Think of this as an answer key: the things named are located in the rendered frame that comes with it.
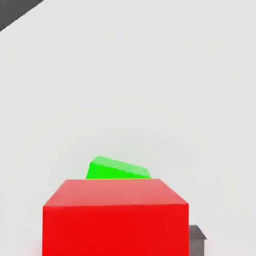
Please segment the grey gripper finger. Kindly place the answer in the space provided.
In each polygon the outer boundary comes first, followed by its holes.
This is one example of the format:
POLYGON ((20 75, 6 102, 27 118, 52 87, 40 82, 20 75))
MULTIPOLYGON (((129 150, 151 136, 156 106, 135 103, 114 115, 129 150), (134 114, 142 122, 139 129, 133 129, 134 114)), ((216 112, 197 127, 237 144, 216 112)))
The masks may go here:
POLYGON ((197 225, 189 225, 189 256, 205 256, 206 236, 197 225))

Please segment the small red cube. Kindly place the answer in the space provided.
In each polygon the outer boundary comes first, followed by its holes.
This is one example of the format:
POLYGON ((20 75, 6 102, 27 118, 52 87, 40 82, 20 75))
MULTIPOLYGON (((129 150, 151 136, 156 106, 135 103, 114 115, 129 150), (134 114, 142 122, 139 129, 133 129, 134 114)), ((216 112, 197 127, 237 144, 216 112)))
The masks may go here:
POLYGON ((189 205, 157 178, 65 180, 43 206, 42 256, 189 256, 189 205))

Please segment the small green cube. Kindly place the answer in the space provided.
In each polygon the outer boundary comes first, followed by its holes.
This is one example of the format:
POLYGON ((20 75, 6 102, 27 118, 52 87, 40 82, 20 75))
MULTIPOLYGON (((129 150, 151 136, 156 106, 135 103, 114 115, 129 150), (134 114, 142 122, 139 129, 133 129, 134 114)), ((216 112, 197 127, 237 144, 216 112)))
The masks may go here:
POLYGON ((96 156, 89 164, 86 179, 151 179, 147 168, 96 156))

